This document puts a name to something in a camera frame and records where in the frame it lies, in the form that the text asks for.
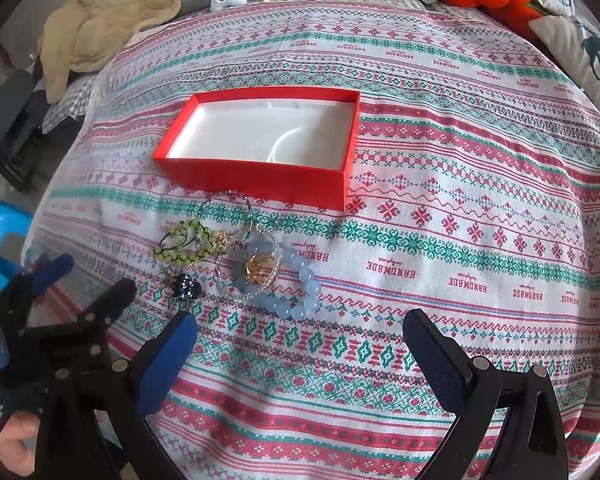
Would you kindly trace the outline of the person's left hand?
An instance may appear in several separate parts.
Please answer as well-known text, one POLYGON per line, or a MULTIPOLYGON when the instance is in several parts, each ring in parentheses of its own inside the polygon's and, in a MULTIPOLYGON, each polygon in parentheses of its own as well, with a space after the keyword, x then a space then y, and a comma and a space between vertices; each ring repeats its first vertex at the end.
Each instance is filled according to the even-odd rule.
POLYGON ((15 412, 0 432, 0 461, 6 469, 20 477, 29 477, 34 471, 35 452, 27 447, 27 440, 38 435, 40 420, 29 412, 15 412))

